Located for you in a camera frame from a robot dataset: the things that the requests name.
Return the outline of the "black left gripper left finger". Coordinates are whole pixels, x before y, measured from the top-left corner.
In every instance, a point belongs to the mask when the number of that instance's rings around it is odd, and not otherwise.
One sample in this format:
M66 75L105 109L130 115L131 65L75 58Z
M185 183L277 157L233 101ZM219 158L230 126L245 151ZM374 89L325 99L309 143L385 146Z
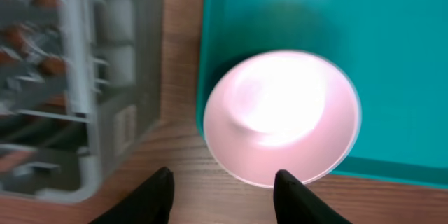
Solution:
M168 224L174 188L174 173L162 167L90 224Z

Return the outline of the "small pink saucer plate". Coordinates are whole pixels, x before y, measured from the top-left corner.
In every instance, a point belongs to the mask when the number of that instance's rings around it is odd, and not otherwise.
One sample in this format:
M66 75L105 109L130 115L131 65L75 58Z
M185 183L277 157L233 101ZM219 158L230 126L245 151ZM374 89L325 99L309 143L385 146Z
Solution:
M224 170L272 188L280 169L316 181L349 155L362 106L332 62L297 50L255 55L231 68L206 101L203 137Z

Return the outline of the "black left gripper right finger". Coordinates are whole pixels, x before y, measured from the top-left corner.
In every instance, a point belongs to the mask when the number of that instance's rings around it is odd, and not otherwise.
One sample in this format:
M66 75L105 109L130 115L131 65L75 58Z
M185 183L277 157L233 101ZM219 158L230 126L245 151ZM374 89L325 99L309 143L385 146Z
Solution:
M276 173L273 201L278 224L351 224L285 169Z

